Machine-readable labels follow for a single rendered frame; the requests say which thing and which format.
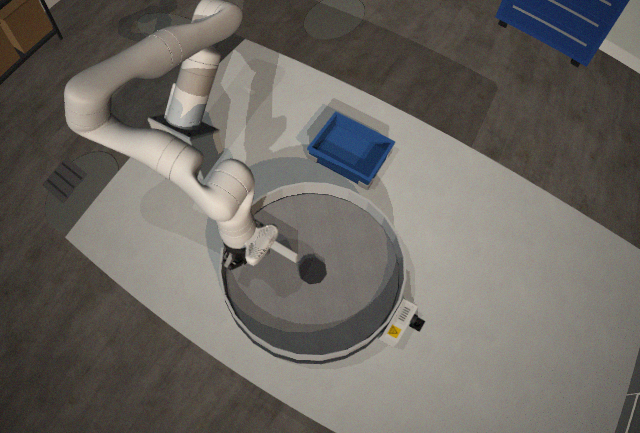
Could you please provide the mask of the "blue crate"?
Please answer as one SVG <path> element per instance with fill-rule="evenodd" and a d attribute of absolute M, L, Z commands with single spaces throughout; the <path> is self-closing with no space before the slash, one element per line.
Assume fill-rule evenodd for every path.
<path fill-rule="evenodd" d="M 394 144 L 395 141 L 335 111 L 307 147 L 307 158 L 368 190 Z"/>

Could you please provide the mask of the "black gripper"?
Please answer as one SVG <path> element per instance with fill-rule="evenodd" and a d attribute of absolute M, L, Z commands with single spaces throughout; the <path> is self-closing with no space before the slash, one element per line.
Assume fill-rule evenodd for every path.
<path fill-rule="evenodd" d="M 255 220 L 255 222 L 256 222 L 256 227 L 258 227 L 258 228 L 263 227 L 262 223 L 258 222 L 257 220 Z M 231 247 L 227 246 L 224 242 L 223 242 L 223 244 L 227 249 L 227 255 L 228 255 L 228 257 L 226 259 L 224 259 L 222 261 L 222 263 L 221 263 L 223 266 L 225 266 L 229 270 L 233 270 L 233 269 L 235 269 L 237 267 L 240 267 L 243 263 L 244 264 L 247 263 L 246 258 L 245 258 L 245 254 L 243 254 L 243 253 L 246 252 L 246 247 L 240 248 L 240 249 L 235 249 L 235 248 L 231 248 Z M 249 264 L 249 263 L 247 263 L 247 264 Z"/>

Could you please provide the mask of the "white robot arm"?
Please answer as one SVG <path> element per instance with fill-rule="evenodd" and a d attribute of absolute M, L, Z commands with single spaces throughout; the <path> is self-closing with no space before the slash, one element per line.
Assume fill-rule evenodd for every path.
<path fill-rule="evenodd" d="M 213 44 L 234 34 L 242 20 L 242 10 L 234 3 L 201 0 L 191 23 L 162 28 L 72 77 L 65 86 L 64 105 L 72 131 L 175 183 L 216 221 L 222 241 L 231 248 L 246 247 L 247 263 L 256 265 L 279 229 L 275 224 L 256 227 L 251 210 L 255 181 L 248 166 L 237 159 L 223 160 L 203 185 L 197 179 L 201 151 L 169 132 L 126 125 L 111 113 L 112 95 L 122 85 L 134 78 L 159 78 L 182 63 L 164 118 L 181 129 L 199 129 L 221 60 Z"/>

